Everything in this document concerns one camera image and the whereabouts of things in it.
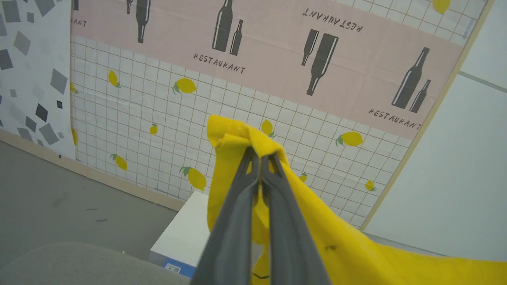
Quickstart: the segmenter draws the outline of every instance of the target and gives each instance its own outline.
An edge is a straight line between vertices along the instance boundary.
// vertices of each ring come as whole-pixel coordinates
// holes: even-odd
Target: gray cushion
[[[1,285],[181,285],[189,281],[149,262],[79,242],[40,247],[0,271]]]

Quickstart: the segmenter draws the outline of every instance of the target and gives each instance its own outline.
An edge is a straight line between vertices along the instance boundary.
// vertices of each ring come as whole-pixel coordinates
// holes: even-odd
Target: wooden trim
[[[449,76],[447,83],[445,84],[444,89],[442,90],[442,93],[437,98],[433,108],[431,108],[431,110],[429,111],[429,114],[426,117],[426,119],[424,120],[424,123],[422,124],[421,129],[419,130],[419,132],[415,136],[414,140],[412,141],[412,144],[410,144],[410,147],[408,148],[407,153],[403,157],[403,159],[400,162],[400,165],[398,166],[396,171],[393,173],[391,180],[389,180],[389,182],[387,183],[387,185],[384,189],[384,192],[382,192],[382,194],[378,198],[375,205],[373,205],[373,208],[370,211],[370,214],[368,215],[368,217],[366,217],[365,222],[363,223],[363,225],[360,228],[361,231],[365,230],[366,226],[368,225],[368,223],[371,221],[372,217],[377,212],[377,210],[378,210],[380,204],[382,203],[382,201],[384,200],[385,196],[387,195],[387,193],[389,193],[389,190],[391,190],[392,185],[394,184],[394,182],[396,181],[398,176],[400,176],[401,171],[403,170],[403,168],[407,164],[407,161],[412,156],[412,153],[414,153],[414,149],[417,147],[417,145],[421,141],[421,138],[424,135],[424,132],[426,131],[429,124],[433,120],[433,117],[437,113],[437,110],[439,109],[440,104],[442,104],[442,101],[444,100],[445,95],[449,91],[449,88],[451,87],[454,79],[456,78],[456,75],[458,74],[459,70],[461,69],[461,66],[463,65],[470,49],[472,48],[472,45],[474,45],[477,35],[479,34],[479,31],[481,30],[482,26],[484,25],[484,22],[486,21],[486,18],[488,17],[489,11],[491,11],[491,7],[493,6],[494,2],[495,2],[495,0],[488,0],[486,2],[486,5],[484,6],[482,13],[477,20],[475,28],[472,31],[472,33],[470,34],[470,37],[468,38],[468,41],[466,42],[465,47],[463,48],[463,51],[461,52],[461,55],[459,56],[458,61],[457,61],[456,65],[454,66],[454,69],[451,72],[451,76]]]
[[[58,154],[54,153],[48,148],[34,144],[33,142],[22,139],[7,131],[0,130],[0,141],[3,141],[15,148],[73,171],[79,175],[113,187],[138,198],[144,199],[146,201],[152,202],[154,204],[169,208],[171,210],[179,211],[184,204],[183,201],[165,196],[161,193],[153,192],[149,189],[127,182],[126,180],[122,180],[116,176],[100,172],[76,160],[63,156],[60,157]]]

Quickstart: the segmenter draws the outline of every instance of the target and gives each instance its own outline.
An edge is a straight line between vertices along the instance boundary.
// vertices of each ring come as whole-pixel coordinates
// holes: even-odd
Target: grid pattern
[[[215,154],[207,140],[210,114],[260,128],[273,124],[275,140],[292,170],[344,220],[360,227],[390,180],[411,141],[288,100],[159,61],[114,46],[72,37],[72,124],[77,158],[99,171],[173,198],[196,191],[179,172],[190,166],[206,176],[209,193]],[[107,81],[113,70],[121,88]],[[174,94],[172,84],[189,78],[192,94]],[[155,135],[149,133],[152,123]],[[358,147],[335,143],[340,134],[360,133]],[[121,170],[110,157],[124,158]],[[368,191],[373,181],[376,191]]]
[[[451,0],[442,16],[430,0],[336,0],[464,46],[475,27],[485,0]]]

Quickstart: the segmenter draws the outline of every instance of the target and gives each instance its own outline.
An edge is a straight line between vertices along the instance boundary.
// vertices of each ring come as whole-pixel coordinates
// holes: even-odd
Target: blue label
[[[195,267],[169,257],[165,260],[164,268],[189,278],[192,278],[195,273]]]

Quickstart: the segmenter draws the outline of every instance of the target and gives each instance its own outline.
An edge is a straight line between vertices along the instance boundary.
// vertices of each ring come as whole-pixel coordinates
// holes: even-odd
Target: yellow towel
[[[331,211],[291,171],[280,144],[242,122],[212,115],[208,138],[216,163],[208,202],[208,226],[216,221],[246,147],[259,157],[276,152],[294,192],[315,245],[333,284],[507,284],[507,263],[433,257],[376,244]],[[252,239],[264,251],[257,261],[252,284],[269,284],[268,208],[253,209]]]

